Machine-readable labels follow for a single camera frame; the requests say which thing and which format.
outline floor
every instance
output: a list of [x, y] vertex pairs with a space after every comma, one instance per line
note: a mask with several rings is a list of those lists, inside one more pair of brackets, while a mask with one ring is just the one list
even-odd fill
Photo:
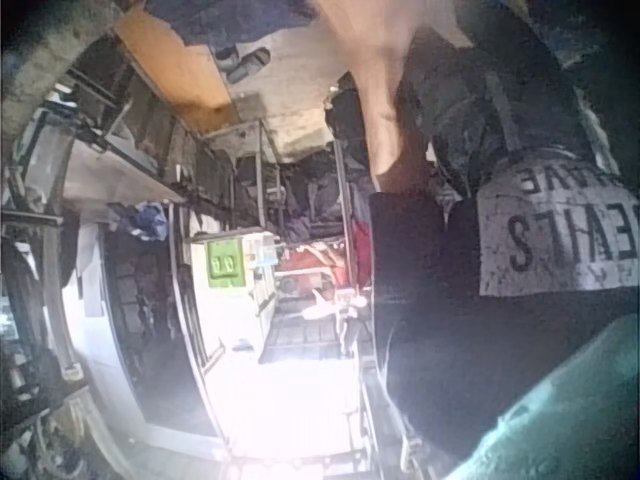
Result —
[[336, 333], [335, 320], [304, 320], [297, 316], [274, 319], [260, 363], [338, 358], [340, 339]]
[[112, 431], [112, 436], [131, 466], [136, 480], [218, 480], [219, 463], [133, 442]]
[[196, 435], [215, 436], [196, 386], [182, 338], [150, 344], [145, 382], [136, 394], [150, 423]]

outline clothing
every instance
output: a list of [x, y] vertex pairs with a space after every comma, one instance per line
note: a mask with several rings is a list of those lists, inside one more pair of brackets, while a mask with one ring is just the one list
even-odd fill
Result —
[[616, 320], [540, 382], [447, 479], [633, 478], [638, 320]]
[[[323, 262], [316, 255], [308, 250], [302, 252], [293, 251], [290, 253], [289, 258], [280, 264], [279, 271], [288, 272], [294, 270], [304, 270], [308, 268], [329, 268], [331, 271], [331, 279], [336, 288], [343, 288], [348, 285], [347, 272], [344, 265], [336, 265], [335, 263]], [[298, 283], [298, 288], [302, 288], [305, 292], [311, 292], [313, 288], [305, 288], [304, 279]]]
[[304, 27], [315, 17], [303, 0], [148, 0], [145, 9], [169, 23], [185, 45], [214, 50], [255, 42], [283, 28]]
[[597, 169], [557, 62], [508, 12], [482, 11], [491, 5], [459, 19], [483, 51], [407, 62], [425, 135], [463, 201], [446, 225], [427, 196], [371, 201], [383, 384], [426, 443], [460, 460], [638, 308], [638, 201]]

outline bright light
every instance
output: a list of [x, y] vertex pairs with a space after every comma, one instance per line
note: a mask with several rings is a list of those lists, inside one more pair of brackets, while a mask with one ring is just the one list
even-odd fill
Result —
[[321, 318], [336, 313], [336, 311], [337, 308], [335, 305], [332, 305], [329, 302], [320, 303], [318, 305], [312, 305], [305, 308], [302, 311], [302, 318], [305, 320], [320, 320]]
[[233, 418], [225, 420], [233, 423], [234, 454], [277, 463], [351, 450], [348, 414], [358, 408], [351, 362], [292, 360], [255, 367], [242, 372], [239, 390], [228, 398]]
[[355, 297], [353, 297], [351, 299], [351, 305], [353, 305], [356, 308], [363, 308], [367, 306], [367, 303], [369, 303], [367, 301], [367, 299], [365, 297], [363, 297], [362, 295], [356, 295]]

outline dark clothing pile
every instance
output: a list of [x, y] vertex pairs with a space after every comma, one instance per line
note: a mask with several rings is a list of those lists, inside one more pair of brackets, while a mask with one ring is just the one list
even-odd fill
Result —
[[169, 23], [185, 45], [213, 50], [304, 27], [315, 16], [305, 0], [149, 0], [145, 9]]

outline wooden panel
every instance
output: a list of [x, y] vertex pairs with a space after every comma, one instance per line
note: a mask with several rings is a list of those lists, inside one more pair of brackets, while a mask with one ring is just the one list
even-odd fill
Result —
[[131, 9], [116, 26], [138, 65], [184, 121], [200, 134], [233, 125], [238, 115], [208, 47], [185, 47], [170, 26]]

